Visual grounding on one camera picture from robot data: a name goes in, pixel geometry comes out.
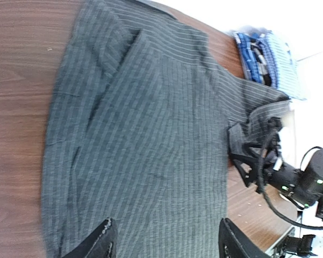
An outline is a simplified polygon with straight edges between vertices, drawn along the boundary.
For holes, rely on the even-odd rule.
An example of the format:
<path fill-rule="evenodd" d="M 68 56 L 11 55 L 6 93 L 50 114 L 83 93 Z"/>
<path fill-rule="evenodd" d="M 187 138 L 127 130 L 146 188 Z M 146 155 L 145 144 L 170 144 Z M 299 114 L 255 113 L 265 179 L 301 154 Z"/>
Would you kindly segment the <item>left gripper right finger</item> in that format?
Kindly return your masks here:
<path fill-rule="evenodd" d="M 223 218 L 220 221 L 218 243 L 220 258 L 266 257 L 266 254 L 228 218 Z"/>

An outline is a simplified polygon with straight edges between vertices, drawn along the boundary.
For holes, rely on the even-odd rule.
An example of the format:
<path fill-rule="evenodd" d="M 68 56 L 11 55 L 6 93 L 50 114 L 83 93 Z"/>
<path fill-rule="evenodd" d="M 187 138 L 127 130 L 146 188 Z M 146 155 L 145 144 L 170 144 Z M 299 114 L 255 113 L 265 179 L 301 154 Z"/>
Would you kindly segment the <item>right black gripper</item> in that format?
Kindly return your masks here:
<path fill-rule="evenodd" d="M 258 174 L 259 158 L 267 156 L 268 148 L 262 148 L 261 144 L 248 142 L 242 145 L 243 154 L 230 153 L 230 159 L 238 170 L 246 187 L 255 184 L 260 187 L 260 182 L 266 185 L 265 175 Z M 266 166 L 268 184 L 280 191 L 280 193 L 304 207 L 312 206 L 320 198 L 320 193 L 313 190 L 314 182 L 304 171 L 283 162 L 277 168 L 275 165 Z"/>

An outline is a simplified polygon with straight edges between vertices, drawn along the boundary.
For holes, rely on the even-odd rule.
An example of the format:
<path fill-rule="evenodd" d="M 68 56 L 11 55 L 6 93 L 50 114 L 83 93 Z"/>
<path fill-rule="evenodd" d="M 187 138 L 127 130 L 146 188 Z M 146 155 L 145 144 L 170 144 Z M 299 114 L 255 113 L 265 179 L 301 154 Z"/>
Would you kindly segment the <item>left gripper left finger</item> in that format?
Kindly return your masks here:
<path fill-rule="evenodd" d="M 83 242 L 66 254 L 65 258 L 114 258 L 116 257 L 117 225 L 106 218 Z"/>

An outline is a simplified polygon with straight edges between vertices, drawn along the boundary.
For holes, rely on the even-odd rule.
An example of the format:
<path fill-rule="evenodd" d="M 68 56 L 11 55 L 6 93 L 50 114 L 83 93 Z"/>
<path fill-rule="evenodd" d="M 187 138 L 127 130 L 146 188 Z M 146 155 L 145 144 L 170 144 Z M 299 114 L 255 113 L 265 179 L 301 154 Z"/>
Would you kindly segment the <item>dark striped long sleeve shirt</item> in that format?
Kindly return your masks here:
<path fill-rule="evenodd" d="M 228 152 L 262 143 L 289 109 L 232 75 L 207 35 L 149 1 L 85 1 L 55 82 L 41 216 L 47 257 L 218 257 Z"/>

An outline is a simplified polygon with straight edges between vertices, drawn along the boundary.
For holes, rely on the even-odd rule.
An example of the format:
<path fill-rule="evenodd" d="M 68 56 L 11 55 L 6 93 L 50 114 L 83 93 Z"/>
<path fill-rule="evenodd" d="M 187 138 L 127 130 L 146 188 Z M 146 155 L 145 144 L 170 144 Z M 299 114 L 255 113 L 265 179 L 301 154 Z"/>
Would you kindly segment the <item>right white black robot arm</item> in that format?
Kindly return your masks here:
<path fill-rule="evenodd" d="M 262 189 L 258 185 L 259 153 L 262 145 L 245 143 L 243 154 L 230 154 L 232 163 L 240 173 L 244 184 L 256 184 L 256 192 L 261 194 Z M 299 209 L 306 209 L 318 202 L 315 216 L 323 221 L 323 148 L 313 147 L 312 154 L 305 169 L 295 168 L 283 160 L 280 144 L 270 143 L 266 149 L 262 167 L 262 181 L 264 185 L 270 185 L 277 189 Z M 242 167 L 246 164 L 250 171 L 246 172 Z"/>

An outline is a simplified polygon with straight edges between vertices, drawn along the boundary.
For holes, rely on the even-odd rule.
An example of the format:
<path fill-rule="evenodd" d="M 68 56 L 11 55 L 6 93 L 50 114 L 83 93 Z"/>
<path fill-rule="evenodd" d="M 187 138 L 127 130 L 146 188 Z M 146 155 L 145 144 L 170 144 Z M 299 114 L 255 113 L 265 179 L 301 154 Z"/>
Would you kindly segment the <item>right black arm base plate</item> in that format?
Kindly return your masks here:
<path fill-rule="evenodd" d="M 312 252 L 312 243 L 315 237 L 314 234 L 304 235 L 301 238 L 287 236 L 281 245 L 282 254 L 289 253 L 299 257 L 317 256 Z"/>

